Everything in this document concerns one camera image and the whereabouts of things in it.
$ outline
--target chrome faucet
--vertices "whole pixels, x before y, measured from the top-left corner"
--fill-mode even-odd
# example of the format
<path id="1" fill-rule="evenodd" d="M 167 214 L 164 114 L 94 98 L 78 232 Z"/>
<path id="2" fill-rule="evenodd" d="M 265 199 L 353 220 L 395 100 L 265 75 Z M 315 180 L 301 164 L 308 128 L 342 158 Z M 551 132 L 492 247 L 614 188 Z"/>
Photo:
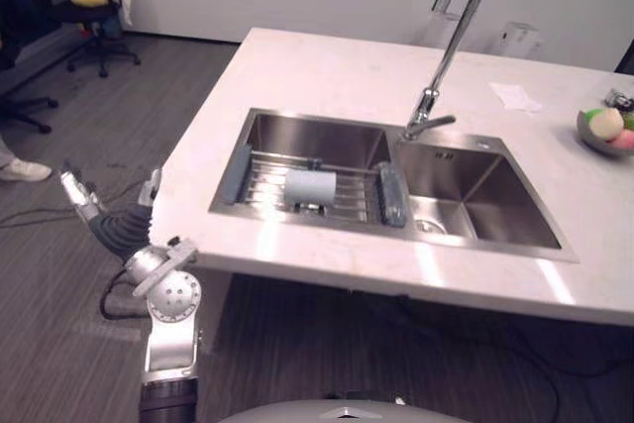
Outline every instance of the chrome faucet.
<path id="1" fill-rule="evenodd" d="M 432 12 L 445 14 L 447 13 L 447 8 L 452 0 L 436 0 L 432 7 Z M 463 12 L 460 21 L 458 22 L 458 26 L 454 30 L 454 34 L 452 38 L 449 40 L 449 45 L 445 50 L 445 54 L 443 55 L 443 59 L 441 60 L 438 68 L 436 68 L 436 72 L 434 73 L 434 78 L 429 86 L 427 86 L 423 90 L 423 94 L 420 100 L 420 103 L 414 109 L 412 117 L 410 118 L 405 130 L 403 131 L 403 138 L 407 141 L 415 140 L 423 131 L 431 128 L 435 128 L 437 126 L 442 126 L 444 124 L 450 124 L 456 121 L 456 117 L 454 116 L 443 116 L 441 118 L 429 119 L 429 113 L 434 107 L 434 103 L 438 96 L 440 95 L 440 83 L 449 69 L 449 66 L 454 59 L 454 55 L 456 54 L 456 50 L 458 49 L 458 44 L 462 39 L 465 31 L 469 27 L 469 23 L 471 22 L 474 14 L 476 13 L 477 7 L 479 6 L 479 2 L 481 0 L 469 0 L 467 3 L 467 7 L 465 7 L 465 11 Z"/>

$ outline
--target metal rack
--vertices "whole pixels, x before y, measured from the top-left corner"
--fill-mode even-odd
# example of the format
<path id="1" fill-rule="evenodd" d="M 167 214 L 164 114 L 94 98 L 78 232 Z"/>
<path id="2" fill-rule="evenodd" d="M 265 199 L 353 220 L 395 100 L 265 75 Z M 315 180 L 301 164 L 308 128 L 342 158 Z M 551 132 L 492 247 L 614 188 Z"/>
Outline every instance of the metal rack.
<path id="1" fill-rule="evenodd" d="M 284 202 L 286 173 L 291 169 L 324 170 L 337 173 L 332 206 Z M 380 223 L 378 172 L 335 166 L 319 159 L 251 152 L 251 167 L 245 181 L 242 202 L 261 210 L 308 214 L 358 223 Z"/>

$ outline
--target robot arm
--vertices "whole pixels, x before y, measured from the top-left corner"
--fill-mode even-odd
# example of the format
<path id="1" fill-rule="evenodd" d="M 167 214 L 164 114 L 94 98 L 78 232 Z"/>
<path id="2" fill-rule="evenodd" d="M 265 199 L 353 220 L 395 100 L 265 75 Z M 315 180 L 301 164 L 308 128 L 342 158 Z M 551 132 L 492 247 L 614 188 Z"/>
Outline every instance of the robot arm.
<path id="1" fill-rule="evenodd" d="M 77 214 L 99 242 L 124 263 L 145 297 L 152 318 L 142 371 L 141 423 L 192 423 L 197 402 L 196 358 L 199 344 L 197 310 L 200 283 L 180 270 L 195 261 L 196 249 L 185 240 L 170 240 L 167 249 L 150 244 L 149 230 L 160 170 L 142 186 L 138 202 L 123 216 L 109 215 L 94 186 L 81 182 L 68 164 L 60 176 Z"/>

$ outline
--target kitchen island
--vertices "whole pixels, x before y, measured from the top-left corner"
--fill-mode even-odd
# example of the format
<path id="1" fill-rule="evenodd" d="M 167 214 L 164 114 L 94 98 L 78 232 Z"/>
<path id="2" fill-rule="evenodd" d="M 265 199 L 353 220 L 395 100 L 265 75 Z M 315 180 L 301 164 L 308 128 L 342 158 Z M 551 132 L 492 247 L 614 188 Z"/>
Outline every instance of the kitchen island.
<path id="1" fill-rule="evenodd" d="M 459 53 L 433 117 L 443 132 L 499 137 L 578 258 L 549 261 L 208 211 L 251 108 L 405 125 L 442 52 L 253 29 L 163 167 L 151 237 L 189 238 L 198 265 L 229 273 L 554 318 L 634 325 L 634 160 L 583 145 L 579 109 L 601 107 L 631 76 Z M 519 84 L 542 105 L 505 109 L 490 83 Z"/>

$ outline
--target bowl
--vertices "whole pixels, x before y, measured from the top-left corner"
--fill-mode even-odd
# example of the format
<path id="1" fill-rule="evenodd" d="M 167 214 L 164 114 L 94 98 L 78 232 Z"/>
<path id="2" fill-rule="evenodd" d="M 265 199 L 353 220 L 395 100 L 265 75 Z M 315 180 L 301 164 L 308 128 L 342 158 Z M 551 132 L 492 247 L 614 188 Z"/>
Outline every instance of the bowl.
<path id="1" fill-rule="evenodd" d="M 577 130 L 581 140 L 595 151 L 613 158 L 626 158 L 634 156 L 634 149 L 619 149 L 611 146 L 606 141 L 594 135 L 590 129 L 590 124 L 585 118 L 585 112 L 579 111 L 577 114 Z"/>

